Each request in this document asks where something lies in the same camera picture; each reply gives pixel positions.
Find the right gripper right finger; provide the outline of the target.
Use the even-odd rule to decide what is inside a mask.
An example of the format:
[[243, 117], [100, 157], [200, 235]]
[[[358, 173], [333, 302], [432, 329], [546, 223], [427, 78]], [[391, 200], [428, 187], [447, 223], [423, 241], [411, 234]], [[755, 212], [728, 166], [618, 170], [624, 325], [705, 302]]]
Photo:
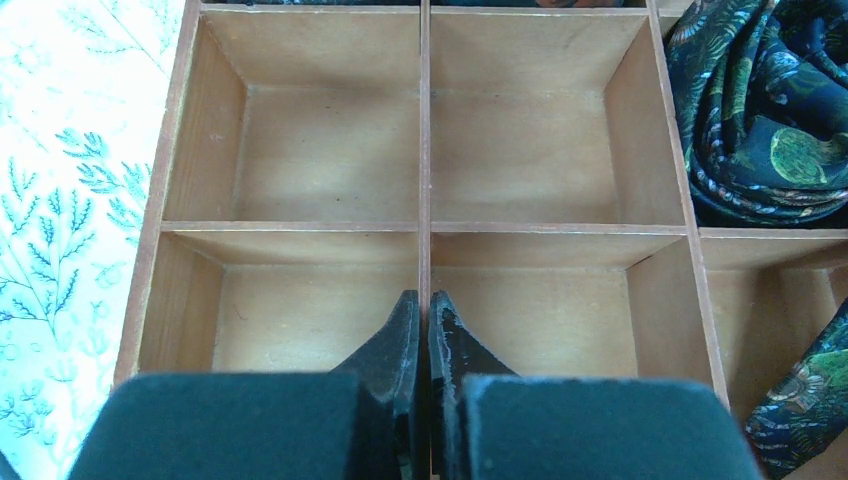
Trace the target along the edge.
[[434, 292], [430, 300], [428, 353], [432, 472], [442, 479], [468, 479], [463, 379], [515, 371], [474, 336], [444, 290]]

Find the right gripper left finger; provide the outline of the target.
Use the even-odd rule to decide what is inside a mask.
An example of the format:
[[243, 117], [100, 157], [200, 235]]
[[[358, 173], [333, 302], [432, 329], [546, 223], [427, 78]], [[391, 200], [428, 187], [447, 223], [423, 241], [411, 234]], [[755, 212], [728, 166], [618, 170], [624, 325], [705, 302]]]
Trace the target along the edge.
[[420, 305], [403, 291], [384, 325], [333, 370], [361, 381], [357, 479], [420, 477]]

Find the wooden divided organizer tray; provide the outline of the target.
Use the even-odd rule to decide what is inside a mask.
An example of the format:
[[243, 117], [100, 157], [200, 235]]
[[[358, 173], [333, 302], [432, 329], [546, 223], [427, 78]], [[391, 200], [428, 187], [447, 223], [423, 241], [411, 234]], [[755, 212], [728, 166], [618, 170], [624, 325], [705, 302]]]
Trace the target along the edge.
[[843, 229], [702, 227], [664, 39], [695, 1], [189, 1], [113, 382], [324, 372], [446, 291], [515, 371], [706, 388], [744, 424], [839, 311]]

